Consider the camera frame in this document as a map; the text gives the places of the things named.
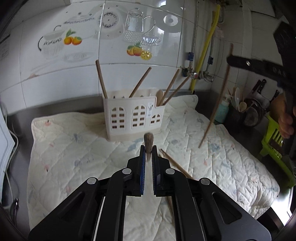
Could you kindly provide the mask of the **person right hand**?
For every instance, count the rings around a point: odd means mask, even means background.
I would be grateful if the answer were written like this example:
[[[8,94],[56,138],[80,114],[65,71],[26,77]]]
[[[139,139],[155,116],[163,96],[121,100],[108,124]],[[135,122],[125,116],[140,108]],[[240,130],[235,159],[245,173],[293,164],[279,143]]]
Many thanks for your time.
[[[294,133],[294,128],[292,116],[286,112],[286,107],[285,96],[282,93],[271,102],[269,115],[277,121],[281,136],[289,139]]]

